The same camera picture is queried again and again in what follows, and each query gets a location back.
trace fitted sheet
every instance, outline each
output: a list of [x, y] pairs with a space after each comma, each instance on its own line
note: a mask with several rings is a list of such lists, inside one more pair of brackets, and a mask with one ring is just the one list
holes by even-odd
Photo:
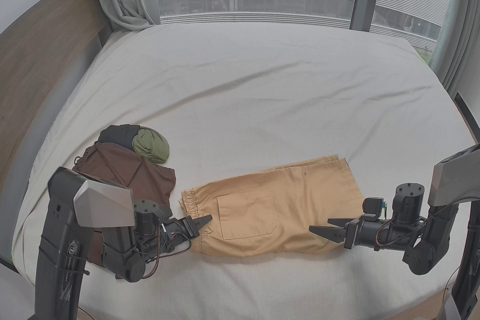
[[[58, 166], [72, 167], [102, 129], [125, 123], [168, 140], [176, 217], [182, 190], [330, 154], [346, 158], [365, 197], [384, 197], [391, 207], [397, 185], [429, 189], [434, 164], [473, 145], [452, 100], [403, 39], [273, 23], [117, 33], [34, 163], [12, 252], [32, 283], [48, 179]], [[162, 259], [138, 283], [87, 265], [80, 307], [114, 320], [382, 319], [445, 286], [460, 263], [468, 212], [462, 204], [450, 250], [424, 276], [410, 272], [401, 252], [363, 247], [246, 258], [187, 252]]]

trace headboard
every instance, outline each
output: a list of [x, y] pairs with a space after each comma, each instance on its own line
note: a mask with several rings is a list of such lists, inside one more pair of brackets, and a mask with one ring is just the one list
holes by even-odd
[[[27, 132], [37, 129], [42, 103], [107, 23], [99, 0], [41, 0], [0, 34], [0, 215], [12, 193], [5, 188], [9, 174]], [[29, 175], [32, 164], [24, 163]], [[18, 191], [20, 203], [24, 193]], [[0, 243], [4, 232], [0, 227]]]

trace yellow pants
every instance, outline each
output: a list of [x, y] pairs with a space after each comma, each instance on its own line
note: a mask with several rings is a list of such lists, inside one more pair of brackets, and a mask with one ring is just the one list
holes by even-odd
[[212, 215], [191, 250], [210, 256], [325, 253], [339, 244], [308, 231], [330, 217], [362, 214], [363, 196], [337, 155], [214, 181], [182, 191], [193, 219]]

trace brown clothing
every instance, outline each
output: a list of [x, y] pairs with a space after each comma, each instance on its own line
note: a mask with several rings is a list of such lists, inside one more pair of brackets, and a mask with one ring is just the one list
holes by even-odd
[[[145, 156], [114, 143], [95, 143], [75, 162], [74, 171], [96, 176], [128, 187], [134, 200], [153, 200], [170, 206], [170, 193], [175, 186], [175, 171], [148, 161]], [[96, 229], [88, 260], [103, 267], [103, 238]]]
[[363, 203], [350, 167], [336, 155], [214, 181], [181, 194], [185, 215], [213, 216], [191, 247], [210, 256], [328, 252], [339, 244], [310, 233], [309, 226], [327, 226], [330, 217], [360, 216]]

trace green garment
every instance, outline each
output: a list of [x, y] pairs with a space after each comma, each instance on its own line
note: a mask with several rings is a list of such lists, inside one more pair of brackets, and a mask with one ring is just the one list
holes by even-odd
[[169, 158], [170, 146], [167, 139], [151, 128], [141, 126], [131, 145], [135, 153], [155, 164], [163, 164]]

